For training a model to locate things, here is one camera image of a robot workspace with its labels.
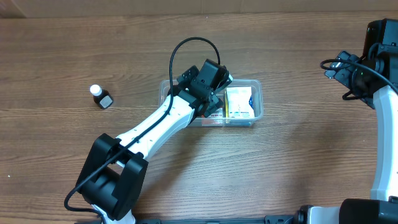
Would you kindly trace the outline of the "red small box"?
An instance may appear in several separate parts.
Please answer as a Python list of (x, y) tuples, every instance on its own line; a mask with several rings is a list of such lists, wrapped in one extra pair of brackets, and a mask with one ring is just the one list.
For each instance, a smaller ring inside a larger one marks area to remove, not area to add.
[(201, 120), (202, 126), (222, 126), (224, 121), (223, 108), (217, 109), (214, 113), (209, 115), (207, 118)]

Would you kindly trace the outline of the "blue VapoDrops box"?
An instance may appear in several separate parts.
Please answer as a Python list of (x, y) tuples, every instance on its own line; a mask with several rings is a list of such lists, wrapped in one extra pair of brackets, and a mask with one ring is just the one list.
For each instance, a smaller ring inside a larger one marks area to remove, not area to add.
[(255, 118), (255, 114), (250, 102), (251, 95), (227, 93), (225, 105), (227, 123), (251, 122)]

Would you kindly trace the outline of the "white small box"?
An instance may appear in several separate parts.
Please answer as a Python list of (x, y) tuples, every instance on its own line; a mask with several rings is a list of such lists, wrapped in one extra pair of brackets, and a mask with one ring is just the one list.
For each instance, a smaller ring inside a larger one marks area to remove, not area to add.
[(250, 86), (229, 87), (226, 89), (226, 117), (254, 118), (252, 89)]

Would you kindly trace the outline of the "dark brown medicine bottle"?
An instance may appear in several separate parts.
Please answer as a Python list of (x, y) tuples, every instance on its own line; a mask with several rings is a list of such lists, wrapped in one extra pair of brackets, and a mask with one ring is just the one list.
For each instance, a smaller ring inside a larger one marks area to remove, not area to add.
[(114, 100), (109, 94), (109, 91), (102, 89), (99, 85), (94, 84), (90, 86), (90, 93), (93, 95), (94, 102), (101, 108), (109, 108)]

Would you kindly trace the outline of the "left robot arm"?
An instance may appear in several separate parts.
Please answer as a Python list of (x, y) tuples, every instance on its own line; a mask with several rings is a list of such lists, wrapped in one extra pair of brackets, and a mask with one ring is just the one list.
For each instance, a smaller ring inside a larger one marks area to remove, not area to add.
[(225, 66), (206, 60), (177, 78), (165, 101), (142, 123), (112, 138), (102, 134), (93, 143), (76, 186), (102, 223), (133, 221), (148, 160), (176, 132), (197, 117), (208, 117), (223, 102), (217, 94), (233, 81)]

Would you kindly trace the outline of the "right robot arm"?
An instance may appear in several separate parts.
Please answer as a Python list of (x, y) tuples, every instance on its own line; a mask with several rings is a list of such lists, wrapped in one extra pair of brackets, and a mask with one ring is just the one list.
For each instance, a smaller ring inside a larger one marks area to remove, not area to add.
[(342, 98), (376, 111), (377, 161), (369, 199), (337, 207), (304, 205), (289, 223), (397, 223), (397, 20), (368, 24), (363, 54), (342, 51), (320, 63), (325, 76), (348, 88)]

